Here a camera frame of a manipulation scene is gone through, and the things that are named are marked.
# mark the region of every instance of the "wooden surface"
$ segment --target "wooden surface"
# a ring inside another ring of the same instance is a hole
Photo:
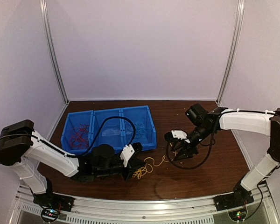
[[[164,134],[172,129],[191,132],[193,124],[184,115],[185,111],[196,101],[85,101],[71,102],[61,118],[51,142],[61,147],[60,138],[67,113],[86,110],[102,110],[119,107],[149,105],[157,131],[157,149],[142,152],[138,157],[153,157],[156,163],[165,154]],[[216,107],[215,102],[202,101],[201,105],[208,111]],[[169,162],[155,167],[151,174],[142,179],[130,179],[127,182],[121,176],[111,176],[103,181],[95,179],[92,183],[78,183],[63,176],[58,171],[40,164],[39,171],[53,183],[57,193],[74,196],[86,196],[102,199],[158,200],[189,198],[221,194],[232,191],[239,179],[248,171],[245,159],[231,131],[220,131],[215,135],[209,159],[194,170],[181,170]],[[202,161],[207,147],[198,147],[199,154],[193,159],[178,161],[182,166],[194,166]]]

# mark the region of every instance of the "aluminum frame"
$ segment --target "aluminum frame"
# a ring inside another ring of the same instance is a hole
[[[245,12],[245,0],[238,0],[238,9],[237,9],[237,15],[236,15],[235,26],[234,26],[234,31],[233,31],[233,37],[232,37],[232,41],[231,41],[231,48],[230,48],[221,88],[219,91],[219,95],[217,97],[218,104],[220,104],[222,101],[222,98],[223,98],[223,95],[224,95],[224,92],[226,89],[227,81],[228,81],[228,78],[230,76],[230,72],[232,69],[232,64],[233,64],[233,61],[235,58],[236,49],[238,46],[238,41],[239,41],[240,33],[242,30],[244,12]]]
[[[57,80],[58,88],[62,96],[62,100],[64,104],[67,104],[69,102],[66,92],[65,92],[65,87],[61,78],[57,58],[56,58],[56,53],[53,45],[53,38],[52,38],[52,33],[50,29],[50,23],[49,23],[49,14],[48,14],[48,9],[47,9],[47,1],[46,0],[40,0],[40,7],[41,7],[41,13],[42,13],[42,21],[44,25],[44,31],[47,39],[47,44],[49,48],[49,54],[54,70],[54,74]]]
[[[276,208],[267,185],[260,189],[264,195],[264,205],[271,224],[280,224]],[[258,189],[252,190],[254,202],[260,202]],[[71,212],[62,212],[60,221],[66,223],[117,223],[117,224],[169,224],[186,223],[189,220],[208,219],[227,210],[217,211],[214,196],[203,196],[189,199],[173,199],[159,201],[121,201],[104,200],[74,196],[75,201]],[[21,210],[40,214],[41,208],[33,204],[33,196],[28,186],[21,184],[16,195],[17,204],[12,222],[19,219]]]

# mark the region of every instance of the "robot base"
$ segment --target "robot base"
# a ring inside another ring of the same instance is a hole
[[[241,207],[244,202],[247,204],[254,202],[253,196],[246,195],[243,198],[237,200],[235,193],[230,193],[227,195],[218,195],[214,198],[215,206],[217,211],[229,210],[236,207]]]

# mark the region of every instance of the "wire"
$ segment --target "wire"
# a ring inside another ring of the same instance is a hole
[[[70,130],[70,148],[73,150],[87,149],[89,125],[82,125],[80,127],[74,127]]]
[[[259,187],[259,184],[257,184],[257,188],[258,188],[258,190],[260,191],[260,194],[261,194],[260,203],[259,203],[259,205],[257,206],[257,208],[255,209],[255,211],[254,211],[249,217],[245,218],[243,221],[245,221],[245,220],[251,218],[251,217],[257,212],[257,210],[260,208],[260,206],[261,206],[261,204],[262,204],[262,201],[263,201],[263,193],[262,193],[262,191],[261,191],[261,189],[260,189],[260,187]]]
[[[202,145],[202,146],[204,146],[204,147],[208,147],[208,146],[210,146],[209,144],[202,144],[201,142],[200,142],[200,145]]]
[[[147,157],[147,158],[144,159],[144,161],[146,161],[148,159],[151,159],[153,161],[153,166],[154,167],[160,166],[163,162],[169,162],[169,161],[166,160],[166,156],[165,155],[162,157],[162,160],[161,160],[161,162],[158,165],[155,165],[155,163],[154,163],[155,160],[152,157]],[[141,177],[143,177],[145,174],[153,172],[153,170],[154,170],[153,166],[151,164],[149,164],[149,163],[146,163],[146,165],[144,167],[139,168],[136,172],[133,173],[133,177],[136,177],[138,180],[140,180]]]
[[[37,137],[35,135],[32,135],[32,134],[9,134],[9,135],[5,135],[5,136],[0,137],[0,140],[4,139],[4,138],[11,138],[11,137],[17,137],[17,136],[28,136],[28,137],[33,137],[33,138],[37,139]]]

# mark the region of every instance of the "black cable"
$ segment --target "black cable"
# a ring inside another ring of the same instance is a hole
[[[167,144],[167,146],[166,146],[166,156],[167,156],[169,162],[170,162],[173,166],[175,166],[175,167],[177,167],[177,168],[179,168],[179,169],[186,169],[186,170],[196,169],[196,168],[200,167],[201,165],[203,165],[203,164],[207,161],[207,159],[209,158],[209,156],[210,156],[211,149],[212,149],[213,142],[214,142],[214,136],[215,136],[215,132],[216,132],[216,130],[217,130],[217,126],[218,126],[218,124],[219,124],[219,120],[220,120],[220,117],[218,117],[217,120],[216,120],[216,122],[215,122],[214,129],[213,129],[213,131],[212,131],[212,133],[211,133],[211,136],[210,136],[210,147],[209,147],[209,150],[208,150],[207,155],[206,155],[206,157],[204,158],[204,160],[202,160],[199,164],[197,164],[196,166],[193,166],[193,167],[182,167],[182,166],[179,166],[179,165],[177,165],[176,163],[174,163],[174,162],[170,159],[170,157],[169,157],[169,144],[170,144],[170,142],[168,142],[168,144]]]
[[[246,221],[247,219],[251,218],[251,217],[257,212],[257,210],[260,208],[260,206],[261,206],[261,204],[262,204],[262,201],[263,201],[263,193],[262,193],[262,191],[261,191],[261,189],[260,189],[260,187],[259,187],[259,184],[257,184],[257,188],[258,188],[258,190],[260,191],[260,194],[261,194],[260,203],[259,203],[259,205],[257,206],[257,208],[255,209],[255,211],[254,211],[249,217],[245,218],[245,221]]]
[[[132,128],[133,128],[133,135],[132,135],[132,137],[131,137],[130,142],[128,143],[128,145],[130,145],[130,144],[132,143],[132,141],[134,140],[135,135],[136,135],[136,127],[135,127],[135,125],[134,125],[134,124],[132,123],[132,121],[131,121],[130,119],[128,119],[128,118],[120,117],[120,116],[112,116],[112,117],[106,118],[106,119],[103,121],[103,123],[101,124],[101,126],[100,126],[99,129],[98,129],[97,134],[96,134],[95,137],[93,138],[92,143],[90,144],[90,146],[88,147],[88,149],[87,149],[85,152],[83,152],[83,153],[80,154],[80,155],[76,155],[76,156],[68,155],[68,157],[74,157],[74,158],[75,158],[75,157],[81,157],[81,156],[86,155],[86,154],[91,150],[91,148],[93,147],[93,144],[94,144],[95,140],[98,138],[98,135],[99,135],[100,131],[102,130],[104,124],[105,124],[108,120],[111,120],[111,119],[123,119],[123,120],[126,120],[127,122],[129,122],[129,123],[131,124],[131,126],[132,126]]]
[[[210,146],[210,144],[203,144],[203,143],[201,143],[200,142],[200,145],[202,145],[202,146],[204,146],[204,147],[208,147],[208,146]]]
[[[5,135],[5,136],[0,137],[0,140],[4,139],[4,138],[10,138],[10,137],[16,137],[16,136],[28,136],[28,137],[33,137],[33,138],[37,139],[37,137],[32,134],[10,134],[10,135]]]

